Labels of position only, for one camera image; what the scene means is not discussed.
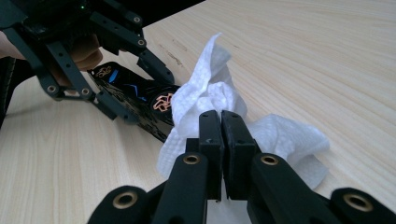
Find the light wood surface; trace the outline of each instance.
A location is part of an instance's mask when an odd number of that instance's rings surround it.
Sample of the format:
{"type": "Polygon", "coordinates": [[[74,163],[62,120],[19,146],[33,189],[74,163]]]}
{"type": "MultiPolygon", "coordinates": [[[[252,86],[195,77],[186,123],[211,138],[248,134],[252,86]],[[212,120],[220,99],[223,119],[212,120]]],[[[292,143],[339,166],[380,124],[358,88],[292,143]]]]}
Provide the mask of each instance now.
{"type": "MultiPolygon", "coordinates": [[[[316,192],[361,189],[396,211],[396,2],[206,0],[145,37],[183,84],[218,32],[248,119],[274,113],[327,134],[317,157],[330,172],[316,192]]],[[[104,54],[143,74],[134,56],[104,54]]],[[[85,223],[111,190],[163,182],[162,143],[137,126],[54,102],[36,78],[14,94],[0,131],[0,223],[85,223]]]]}

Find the blue graphic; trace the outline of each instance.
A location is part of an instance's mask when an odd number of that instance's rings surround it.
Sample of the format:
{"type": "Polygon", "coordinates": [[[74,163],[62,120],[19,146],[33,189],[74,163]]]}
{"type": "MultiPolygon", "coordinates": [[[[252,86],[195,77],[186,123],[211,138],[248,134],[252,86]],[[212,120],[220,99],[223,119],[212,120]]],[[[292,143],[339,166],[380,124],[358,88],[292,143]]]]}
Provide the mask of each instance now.
{"type": "Polygon", "coordinates": [[[137,96],[137,86],[136,85],[132,85],[132,84],[124,84],[124,86],[130,86],[134,88],[134,93],[136,94],[136,97],[138,99],[141,99],[142,101],[147,101],[147,99],[143,96],[137,96]]]}
{"type": "Polygon", "coordinates": [[[108,79],[108,82],[112,83],[116,79],[118,74],[119,74],[119,70],[117,70],[117,69],[114,70],[113,74],[111,74],[111,77],[108,79]]]}

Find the white tissue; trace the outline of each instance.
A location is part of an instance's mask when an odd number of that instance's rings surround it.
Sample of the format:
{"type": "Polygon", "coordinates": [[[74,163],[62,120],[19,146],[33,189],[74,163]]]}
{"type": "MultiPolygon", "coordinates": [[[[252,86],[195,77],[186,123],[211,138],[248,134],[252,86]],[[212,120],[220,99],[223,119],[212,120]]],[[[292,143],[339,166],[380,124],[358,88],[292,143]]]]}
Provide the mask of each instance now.
{"type": "MultiPolygon", "coordinates": [[[[175,127],[163,144],[157,163],[165,177],[170,175],[176,157],[184,153],[186,139],[199,137],[200,114],[215,109],[218,113],[229,110],[246,117],[246,104],[234,87],[226,64],[231,56],[215,44],[218,36],[208,41],[191,79],[172,98],[175,127]]],[[[309,188],[317,187],[327,174],[313,154],[328,149],[329,141],[315,127],[278,115],[268,115],[247,127],[263,152],[285,159],[309,188]]],[[[246,202],[227,201],[224,196],[222,199],[221,203],[209,201],[207,223],[249,223],[246,202]]]]}

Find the hand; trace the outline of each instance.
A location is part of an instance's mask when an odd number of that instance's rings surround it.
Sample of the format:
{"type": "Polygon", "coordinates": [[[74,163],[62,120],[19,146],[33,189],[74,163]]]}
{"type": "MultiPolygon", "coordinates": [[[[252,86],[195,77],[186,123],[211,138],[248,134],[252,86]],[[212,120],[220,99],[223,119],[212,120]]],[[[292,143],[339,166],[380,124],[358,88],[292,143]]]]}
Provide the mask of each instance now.
{"type": "MultiPolygon", "coordinates": [[[[69,54],[80,71],[87,71],[93,69],[102,61],[103,55],[99,47],[99,41],[96,35],[84,36],[75,41],[69,54]]],[[[25,59],[18,49],[8,41],[6,35],[0,32],[0,59],[8,56],[16,59],[25,59]]],[[[59,85],[70,86],[70,81],[65,74],[59,71],[53,64],[47,64],[47,66],[59,85]]]]}

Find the human finger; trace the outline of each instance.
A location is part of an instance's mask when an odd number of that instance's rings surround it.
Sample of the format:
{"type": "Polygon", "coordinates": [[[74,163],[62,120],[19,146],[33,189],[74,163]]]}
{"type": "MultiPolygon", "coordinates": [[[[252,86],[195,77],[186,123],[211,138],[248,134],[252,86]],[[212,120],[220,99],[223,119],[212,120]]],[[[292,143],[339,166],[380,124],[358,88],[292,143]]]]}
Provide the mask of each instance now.
{"type": "Polygon", "coordinates": [[[0,31],[0,58],[12,57],[16,59],[24,59],[20,51],[9,42],[7,36],[0,31]]]}
{"type": "Polygon", "coordinates": [[[75,64],[80,71],[87,71],[96,67],[102,61],[102,59],[103,59],[102,52],[99,49],[97,49],[87,58],[85,58],[82,61],[75,62],[75,64]]]}
{"type": "Polygon", "coordinates": [[[75,62],[81,62],[100,48],[96,35],[83,36],[75,41],[70,56],[75,62]]]}

